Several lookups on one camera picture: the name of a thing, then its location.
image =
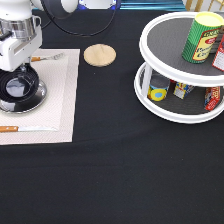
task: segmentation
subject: cable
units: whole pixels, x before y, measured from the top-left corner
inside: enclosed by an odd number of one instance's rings
[[[63,32],[65,32],[65,33],[67,33],[67,34],[74,35],[74,36],[82,36],[82,37],[92,37],[92,36],[95,36],[95,35],[97,35],[97,34],[99,34],[99,33],[102,33],[104,30],[106,30],[106,29],[110,26],[110,24],[112,23],[112,21],[113,21],[113,19],[114,19],[114,16],[115,16],[115,13],[116,13],[116,10],[117,10],[117,2],[118,2],[118,0],[117,0],[117,1],[116,1],[116,5],[115,5],[115,9],[114,9],[114,12],[113,12],[113,15],[112,15],[112,17],[111,17],[109,23],[108,23],[103,29],[101,29],[101,30],[99,30],[99,31],[97,31],[97,32],[95,32],[95,33],[92,33],[92,34],[82,34],[82,33],[73,33],[73,32],[71,32],[71,31],[65,30],[64,28],[60,27],[60,26],[54,21],[54,19],[53,19],[53,17],[51,16],[51,14],[48,12],[47,7],[46,7],[46,5],[45,5],[45,3],[44,3],[44,0],[40,0],[40,1],[41,1],[41,4],[42,4],[43,8],[44,8],[45,13],[46,13],[47,16],[49,17],[50,21],[51,21],[52,23],[54,23],[55,26],[57,26],[60,30],[62,30]]]
[[[48,27],[51,24],[51,20],[48,21],[47,24],[45,24],[43,27],[41,27],[41,29],[45,29],[46,27]]]

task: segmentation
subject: can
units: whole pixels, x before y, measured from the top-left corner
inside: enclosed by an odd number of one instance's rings
[[[182,57],[191,63],[202,63],[224,24],[223,17],[213,12],[199,12],[192,23]]]
[[[154,71],[150,80],[148,98],[154,101],[165,99],[169,86],[170,80]]]

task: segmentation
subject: wooden coaster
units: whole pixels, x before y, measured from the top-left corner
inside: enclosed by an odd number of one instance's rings
[[[84,52],[85,61],[93,66],[103,67],[111,64],[116,58],[115,50],[104,44],[88,47]]]

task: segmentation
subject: container lid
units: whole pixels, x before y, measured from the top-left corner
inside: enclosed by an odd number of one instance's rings
[[[170,80],[159,74],[159,73],[153,73],[151,80],[150,80],[150,86],[153,86],[155,88],[168,88],[170,85]]]
[[[96,67],[110,65],[116,58],[115,50],[104,44],[96,44],[88,47],[84,51],[85,61]]]
[[[199,12],[195,20],[203,26],[216,27],[224,25],[223,17],[213,12]]]

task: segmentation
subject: black table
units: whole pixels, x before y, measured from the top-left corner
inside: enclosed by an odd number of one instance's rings
[[[90,33],[111,13],[77,11],[59,23]],[[81,49],[73,142],[0,147],[0,223],[223,224],[224,114],[173,123],[134,92],[141,32],[164,13],[120,10],[92,38],[43,30],[42,48]],[[110,66],[84,61],[84,50],[98,43],[116,50]]]

